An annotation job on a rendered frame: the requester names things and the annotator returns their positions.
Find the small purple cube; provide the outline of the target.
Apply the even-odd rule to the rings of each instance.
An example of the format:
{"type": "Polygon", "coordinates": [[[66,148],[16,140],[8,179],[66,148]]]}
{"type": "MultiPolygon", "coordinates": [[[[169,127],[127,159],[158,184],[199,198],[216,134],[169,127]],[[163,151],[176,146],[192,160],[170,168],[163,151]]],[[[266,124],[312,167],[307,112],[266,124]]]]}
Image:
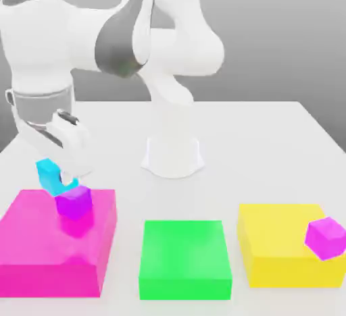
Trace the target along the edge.
{"type": "Polygon", "coordinates": [[[341,256],[346,250],[346,229],[331,217],[311,221],[305,245],[321,260],[341,256]]]}
{"type": "Polygon", "coordinates": [[[91,189],[79,185],[55,197],[57,212],[69,219],[80,219],[93,206],[91,189]]]}

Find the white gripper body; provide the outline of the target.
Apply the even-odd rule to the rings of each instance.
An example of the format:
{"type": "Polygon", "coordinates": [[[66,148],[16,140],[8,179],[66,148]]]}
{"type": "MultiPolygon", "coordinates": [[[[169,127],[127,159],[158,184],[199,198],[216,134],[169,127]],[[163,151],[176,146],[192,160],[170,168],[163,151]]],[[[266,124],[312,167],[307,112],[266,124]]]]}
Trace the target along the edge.
{"type": "Polygon", "coordinates": [[[82,178],[92,172],[93,145],[82,124],[74,126],[49,122],[45,126],[37,126],[19,121],[18,132],[20,138],[33,146],[41,157],[57,164],[63,174],[82,178]]]}

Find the small cyan cube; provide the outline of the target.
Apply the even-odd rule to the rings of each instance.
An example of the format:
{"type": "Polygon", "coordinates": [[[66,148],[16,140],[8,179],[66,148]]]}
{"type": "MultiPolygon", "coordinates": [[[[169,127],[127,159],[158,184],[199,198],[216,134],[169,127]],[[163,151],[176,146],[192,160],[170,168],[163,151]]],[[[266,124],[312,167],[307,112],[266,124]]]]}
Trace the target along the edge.
{"type": "Polygon", "coordinates": [[[74,178],[68,185],[64,185],[60,180],[60,168],[50,159],[37,161],[36,169],[42,188],[52,196],[58,196],[79,185],[76,178],[74,178]]]}

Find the large pink box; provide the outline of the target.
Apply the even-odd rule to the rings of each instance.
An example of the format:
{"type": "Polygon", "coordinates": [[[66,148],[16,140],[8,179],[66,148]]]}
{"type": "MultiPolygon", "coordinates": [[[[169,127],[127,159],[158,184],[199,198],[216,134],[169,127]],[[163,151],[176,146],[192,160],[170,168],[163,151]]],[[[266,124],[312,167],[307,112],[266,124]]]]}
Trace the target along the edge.
{"type": "Polygon", "coordinates": [[[91,191],[78,220],[44,190],[21,190],[0,219],[0,298],[99,298],[116,229],[116,193],[91,191]]]}

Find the large yellow box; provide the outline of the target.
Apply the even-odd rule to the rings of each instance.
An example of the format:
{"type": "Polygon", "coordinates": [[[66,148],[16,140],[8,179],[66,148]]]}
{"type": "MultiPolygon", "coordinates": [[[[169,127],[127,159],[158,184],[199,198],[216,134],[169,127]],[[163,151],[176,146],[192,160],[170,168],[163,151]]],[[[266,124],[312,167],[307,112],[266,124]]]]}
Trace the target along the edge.
{"type": "Polygon", "coordinates": [[[305,245],[317,204],[241,204],[237,237],[251,288],[339,288],[346,255],[322,261],[305,245]]]}

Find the large green box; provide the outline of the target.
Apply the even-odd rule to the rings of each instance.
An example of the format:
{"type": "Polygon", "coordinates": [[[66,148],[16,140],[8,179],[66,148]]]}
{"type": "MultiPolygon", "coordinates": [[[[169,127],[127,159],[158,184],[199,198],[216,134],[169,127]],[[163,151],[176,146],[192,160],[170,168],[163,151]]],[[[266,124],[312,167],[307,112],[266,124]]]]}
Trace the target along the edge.
{"type": "Polygon", "coordinates": [[[232,272],[220,220],[147,220],[141,300],[229,300],[232,272]]]}

